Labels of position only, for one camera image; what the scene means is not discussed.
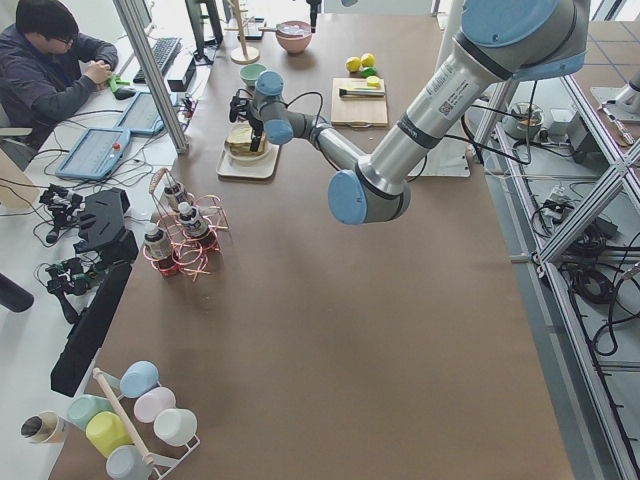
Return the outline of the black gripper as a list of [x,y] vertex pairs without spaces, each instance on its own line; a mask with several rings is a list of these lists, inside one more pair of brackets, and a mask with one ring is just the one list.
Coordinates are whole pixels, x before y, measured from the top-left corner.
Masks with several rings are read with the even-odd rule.
[[[310,27],[311,32],[316,32],[317,17],[319,13],[319,0],[307,0],[309,5]],[[250,98],[241,97],[235,94],[229,104],[229,121],[237,123],[239,121],[247,121],[252,128],[252,136],[250,143],[250,151],[253,153],[261,153],[263,151],[263,122],[259,120],[252,110],[252,100]]]

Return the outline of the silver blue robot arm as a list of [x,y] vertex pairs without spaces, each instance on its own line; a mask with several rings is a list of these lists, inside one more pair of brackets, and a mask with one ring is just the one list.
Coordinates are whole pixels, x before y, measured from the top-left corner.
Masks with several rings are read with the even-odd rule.
[[385,222],[410,203],[410,171],[495,83],[572,74],[586,55],[587,1],[466,1],[449,56],[375,150],[366,154],[318,116],[289,111],[280,74],[259,75],[241,110],[273,145],[308,140],[338,170],[328,186],[344,224]]

